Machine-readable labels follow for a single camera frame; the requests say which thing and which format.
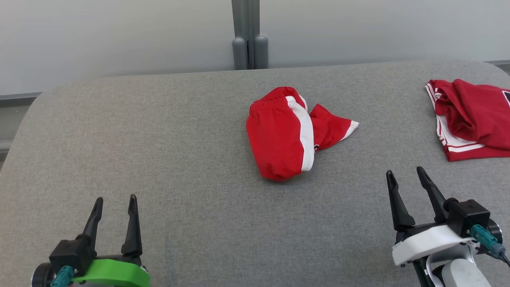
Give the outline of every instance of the green bracket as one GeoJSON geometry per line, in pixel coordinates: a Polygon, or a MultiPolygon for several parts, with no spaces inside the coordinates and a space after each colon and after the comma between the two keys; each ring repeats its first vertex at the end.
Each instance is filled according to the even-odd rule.
{"type": "Polygon", "coordinates": [[[94,260],[85,276],[74,277],[72,281],[117,287],[150,287],[150,276],[141,267],[111,259],[94,260]]]}

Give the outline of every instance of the white panel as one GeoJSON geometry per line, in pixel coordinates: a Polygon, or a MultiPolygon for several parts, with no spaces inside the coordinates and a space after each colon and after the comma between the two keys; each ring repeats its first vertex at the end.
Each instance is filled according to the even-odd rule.
{"type": "Polygon", "coordinates": [[[510,59],[508,0],[261,0],[269,67],[510,59]]]}
{"type": "Polygon", "coordinates": [[[234,68],[230,0],[2,0],[0,94],[234,68]]]}

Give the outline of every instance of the black cable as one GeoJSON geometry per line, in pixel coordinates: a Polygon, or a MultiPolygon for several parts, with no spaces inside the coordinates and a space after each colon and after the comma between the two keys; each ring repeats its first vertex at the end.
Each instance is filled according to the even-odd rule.
{"type": "Polygon", "coordinates": [[[506,257],[504,252],[500,252],[499,255],[501,256],[501,261],[505,262],[508,267],[510,267],[510,260],[506,257]]]}

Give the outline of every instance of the gray fabric surface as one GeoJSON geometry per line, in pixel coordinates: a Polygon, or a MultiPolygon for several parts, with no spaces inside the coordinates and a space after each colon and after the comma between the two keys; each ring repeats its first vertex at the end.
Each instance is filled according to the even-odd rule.
{"type": "MultiPolygon", "coordinates": [[[[433,220],[415,168],[473,198],[510,233],[510,159],[448,163],[429,79],[510,88],[487,63],[424,61],[105,78],[55,88],[24,118],[0,172],[0,281],[26,286],[60,239],[105,199],[99,254],[118,254],[138,196],[152,286],[419,286],[393,265],[385,172],[418,224],[433,220]],[[249,105],[281,85],[360,122],[284,183],[258,173],[249,105]]],[[[493,286],[508,267],[476,258],[493,286]]]]}

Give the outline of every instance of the folded red clothing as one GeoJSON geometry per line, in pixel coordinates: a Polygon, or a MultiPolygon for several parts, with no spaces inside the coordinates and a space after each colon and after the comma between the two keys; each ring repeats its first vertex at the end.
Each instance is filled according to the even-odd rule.
{"type": "Polygon", "coordinates": [[[260,174],[283,181],[309,171],[316,150],[348,137],[358,123],[307,103],[292,87],[278,87],[250,106],[246,131],[260,174]]]}
{"type": "Polygon", "coordinates": [[[510,157],[510,91],[490,85],[430,80],[437,133],[449,161],[510,157]]]}

